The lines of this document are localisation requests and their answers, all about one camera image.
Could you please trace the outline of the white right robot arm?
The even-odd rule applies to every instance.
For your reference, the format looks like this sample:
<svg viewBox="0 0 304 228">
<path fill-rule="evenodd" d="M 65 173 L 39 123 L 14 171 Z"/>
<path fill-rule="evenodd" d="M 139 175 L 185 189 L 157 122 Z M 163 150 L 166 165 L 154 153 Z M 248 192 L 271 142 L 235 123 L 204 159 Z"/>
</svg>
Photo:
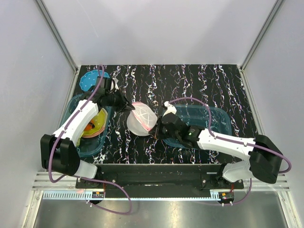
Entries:
<svg viewBox="0 0 304 228">
<path fill-rule="evenodd" d="M 188 125 L 173 113 L 159 117 L 149 134 L 157 139 L 172 138 L 189 149 L 217 151 L 239 158 L 237 163 L 221 165 L 215 177 L 220 188 L 250 178 L 268 184 L 277 181 L 283 155 L 264 135 L 238 138 L 215 133 L 204 127 Z"/>
</svg>

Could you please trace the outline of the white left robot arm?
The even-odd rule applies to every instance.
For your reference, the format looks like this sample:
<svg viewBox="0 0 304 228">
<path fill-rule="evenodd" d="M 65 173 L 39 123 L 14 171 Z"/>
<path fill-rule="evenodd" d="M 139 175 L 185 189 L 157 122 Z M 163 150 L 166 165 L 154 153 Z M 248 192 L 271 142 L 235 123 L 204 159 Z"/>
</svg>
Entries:
<svg viewBox="0 0 304 228">
<path fill-rule="evenodd" d="M 64 124 L 51 135 L 45 134 L 40 140 L 42 167 L 48 171 L 49 179 L 55 183 L 52 172 L 63 176 L 86 178 L 92 188 L 98 188 L 103 181 L 97 173 L 97 166 L 80 159 L 76 143 L 89 122 L 104 107 L 116 112 L 134 110 L 133 105 L 121 92 L 115 78 L 97 78 L 97 85 L 83 93 L 74 112 Z"/>
</svg>

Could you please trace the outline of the orange mug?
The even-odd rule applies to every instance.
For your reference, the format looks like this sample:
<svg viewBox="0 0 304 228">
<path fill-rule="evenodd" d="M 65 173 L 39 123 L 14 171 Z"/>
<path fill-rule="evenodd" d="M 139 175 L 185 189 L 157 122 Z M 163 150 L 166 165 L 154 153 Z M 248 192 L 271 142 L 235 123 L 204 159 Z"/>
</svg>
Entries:
<svg viewBox="0 0 304 228">
<path fill-rule="evenodd" d="M 95 124 L 93 122 L 89 122 L 85 127 L 85 131 L 90 131 L 93 129 L 95 129 Z"/>
</svg>

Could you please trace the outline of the blue dotted plate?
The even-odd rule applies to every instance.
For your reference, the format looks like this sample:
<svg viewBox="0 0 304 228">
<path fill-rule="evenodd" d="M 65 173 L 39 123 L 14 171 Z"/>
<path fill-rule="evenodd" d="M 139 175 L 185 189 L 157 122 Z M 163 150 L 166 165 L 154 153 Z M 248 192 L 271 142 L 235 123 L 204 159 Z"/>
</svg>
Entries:
<svg viewBox="0 0 304 228">
<path fill-rule="evenodd" d="M 87 92 L 91 86 L 95 86 L 97 84 L 97 77 L 99 76 L 98 70 L 92 70 L 85 73 L 79 82 L 79 86 L 82 91 Z"/>
</svg>

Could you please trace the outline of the left teal plastic bin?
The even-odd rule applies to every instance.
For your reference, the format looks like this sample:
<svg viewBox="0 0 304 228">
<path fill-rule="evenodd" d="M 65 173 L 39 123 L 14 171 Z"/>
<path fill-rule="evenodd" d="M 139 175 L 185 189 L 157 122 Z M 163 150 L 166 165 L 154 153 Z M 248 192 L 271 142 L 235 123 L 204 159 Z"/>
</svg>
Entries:
<svg viewBox="0 0 304 228">
<path fill-rule="evenodd" d="M 65 126 L 65 122 L 77 109 L 81 97 L 81 94 L 76 95 L 69 101 L 64 116 L 61 120 L 60 128 L 54 132 L 56 136 L 60 134 L 62 128 Z M 95 129 L 90 131 L 84 130 L 81 133 L 80 138 L 76 142 L 76 149 L 79 157 L 85 158 L 94 156 L 101 151 L 107 135 L 111 112 L 111 107 L 103 107 L 99 113 L 91 119 L 91 122 L 95 124 Z"/>
</svg>

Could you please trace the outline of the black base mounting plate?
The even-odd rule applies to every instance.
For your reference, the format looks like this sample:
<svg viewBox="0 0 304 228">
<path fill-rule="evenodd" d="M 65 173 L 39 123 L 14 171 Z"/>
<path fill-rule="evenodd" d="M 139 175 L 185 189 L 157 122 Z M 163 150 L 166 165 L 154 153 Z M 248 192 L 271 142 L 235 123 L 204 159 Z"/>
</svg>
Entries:
<svg viewBox="0 0 304 228">
<path fill-rule="evenodd" d="M 97 178 L 107 181 L 81 180 L 78 189 L 105 189 L 107 198 L 124 198 L 118 184 L 133 199 L 139 198 L 203 198 L 210 190 L 242 190 L 241 180 L 224 182 L 217 177 L 219 164 L 101 164 Z"/>
</svg>

